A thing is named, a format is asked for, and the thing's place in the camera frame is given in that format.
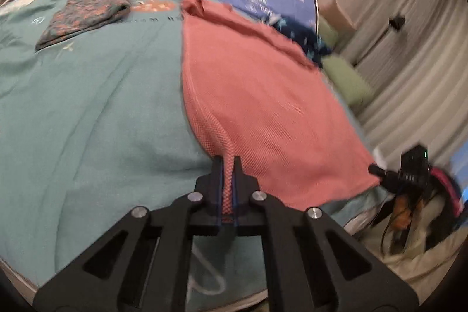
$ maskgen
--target black cable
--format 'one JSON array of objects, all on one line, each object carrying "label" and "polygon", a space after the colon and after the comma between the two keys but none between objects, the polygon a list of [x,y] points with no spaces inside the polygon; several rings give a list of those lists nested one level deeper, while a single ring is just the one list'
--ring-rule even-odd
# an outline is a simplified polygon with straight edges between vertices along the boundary
[{"label": "black cable", "polygon": [[390,218],[389,221],[388,221],[388,224],[387,226],[385,227],[385,230],[383,230],[383,234],[382,234],[382,239],[381,239],[381,254],[382,254],[382,258],[385,256],[384,252],[383,252],[383,241],[385,239],[385,235],[387,235],[387,230],[388,228],[390,227],[390,225],[392,224],[392,222],[394,222],[399,216],[401,216],[404,212],[406,212],[406,209],[404,211],[401,211],[400,213],[398,213],[395,217],[393,218]]}]

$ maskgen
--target folded floral fabric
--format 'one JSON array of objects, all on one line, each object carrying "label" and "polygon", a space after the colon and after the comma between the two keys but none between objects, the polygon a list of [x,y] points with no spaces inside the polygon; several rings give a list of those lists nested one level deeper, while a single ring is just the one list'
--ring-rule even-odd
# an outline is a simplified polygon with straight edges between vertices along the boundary
[{"label": "folded floral fabric", "polygon": [[131,6],[132,0],[67,0],[39,38],[36,51],[114,23],[126,17]]},{"label": "folded floral fabric", "polygon": [[273,15],[265,18],[265,23],[298,43],[304,54],[320,69],[323,68],[322,57],[333,53],[320,36],[317,35],[314,28],[306,27],[293,18]]},{"label": "folded floral fabric", "polygon": [[298,44],[230,5],[181,7],[184,104],[204,149],[224,157],[225,214],[234,156],[262,190],[297,209],[377,185],[371,154]]}]

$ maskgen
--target wire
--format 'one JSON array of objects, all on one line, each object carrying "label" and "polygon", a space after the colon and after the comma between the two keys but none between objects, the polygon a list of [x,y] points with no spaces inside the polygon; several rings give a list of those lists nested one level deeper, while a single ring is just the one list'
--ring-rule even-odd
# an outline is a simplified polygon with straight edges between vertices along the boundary
[{"label": "wire", "polygon": [[381,254],[382,254],[382,258],[385,257],[385,253],[383,252],[383,241],[385,239],[385,236],[387,235],[387,230],[388,228],[390,227],[390,225],[392,224],[392,222],[394,222],[399,216],[401,216],[404,212],[406,212],[406,209],[404,211],[401,211],[400,213],[398,213],[395,217],[393,218],[390,218],[389,221],[388,221],[388,224],[387,226],[385,227],[385,230],[383,231],[383,234],[382,234],[382,239],[381,239]]},{"label": "wire", "polygon": [[432,200],[434,200],[434,198],[435,198],[436,196],[439,196],[439,194],[441,194],[441,193],[439,193],[439,192],[434,192],[434,194],[431,196],[431,198],[430,198],[429,200],[426,201],[426,205],[429,204],[429,202],[431,202]]}]

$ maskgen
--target white curtain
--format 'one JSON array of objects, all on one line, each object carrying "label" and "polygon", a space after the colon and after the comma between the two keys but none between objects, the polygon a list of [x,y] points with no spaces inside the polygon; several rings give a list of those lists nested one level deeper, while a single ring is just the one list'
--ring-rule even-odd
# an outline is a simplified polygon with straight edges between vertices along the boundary
[{"label": "white curtain", "polygon": [[[404,31],[390,31],[359,61],[397,12]],[[418,142],[445,166],[468,139],[468,3],[466,0],[363,0],[359,30],[341,54],[375,88],[357,113],[370,143],[390,168]]]}]

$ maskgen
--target green pillow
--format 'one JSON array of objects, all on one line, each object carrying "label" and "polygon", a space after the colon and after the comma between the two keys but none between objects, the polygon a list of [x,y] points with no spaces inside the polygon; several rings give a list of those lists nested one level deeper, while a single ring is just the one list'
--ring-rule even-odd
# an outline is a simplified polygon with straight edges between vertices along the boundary
[{"label": "green pillow", "polygon": [[337,54],[322,58],[324,72],[349,107],[364,106],[374,97],[374,90],[345,59]]},{"label": "green pillow", "polygon": [[327,44],[331,49],[335,48],[340,37],[338,31],[330,26],[330,24],[321,15],[319,15],[318,18],[317,28],[319,36],[325,42],[325,44]]}]

